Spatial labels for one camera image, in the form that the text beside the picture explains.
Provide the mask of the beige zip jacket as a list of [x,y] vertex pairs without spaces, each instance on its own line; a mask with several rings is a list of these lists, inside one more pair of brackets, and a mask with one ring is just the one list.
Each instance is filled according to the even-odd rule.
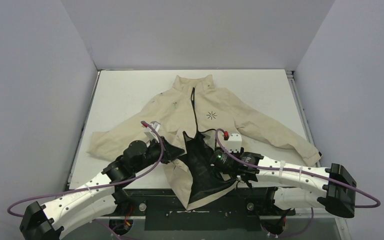
[[142,110],[105,132],[94,132],[88,153],[114,161],[135,140],[147,139],[140,122],[156,121],[159,134],[184,154],[163,167],[171,189],[187,210],[224,196],[235,186],[212,170],[209,159],[222,131],[239,133],[280,149],[295,150],[313,166],[320,151],[274,118],[257,111],[227,88],[216,87],[213,77],[177,76],[172,88],[154,96]]

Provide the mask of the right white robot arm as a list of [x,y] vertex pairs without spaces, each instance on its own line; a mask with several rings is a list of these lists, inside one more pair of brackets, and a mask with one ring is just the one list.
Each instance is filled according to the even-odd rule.
[[209,163],[218,171],[238,177],[247,185],[251,182],[278,183],[274,194],[263,199],[264,210],[275,214],[279,210],[294,208],[321,208],[328,213],[353,218],[356,208],[356,193],[347,186],[356,187],[357,182],[341,164],[330,167],[300,166],[271,159],[253,152],[234,156],[218,148]]

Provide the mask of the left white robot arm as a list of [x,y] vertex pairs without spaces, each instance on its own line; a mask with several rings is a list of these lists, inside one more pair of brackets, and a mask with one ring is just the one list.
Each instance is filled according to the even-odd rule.
[[31,203],[25,210],[20,231],[26,240],[60,240],[76,228],[104,215],[125,214],[130,207],[124,187],[137,179],[136,174],[155,163],[168,164],[184,150],[151,140],[135,140],[123,154],[90,181],[52,201]]

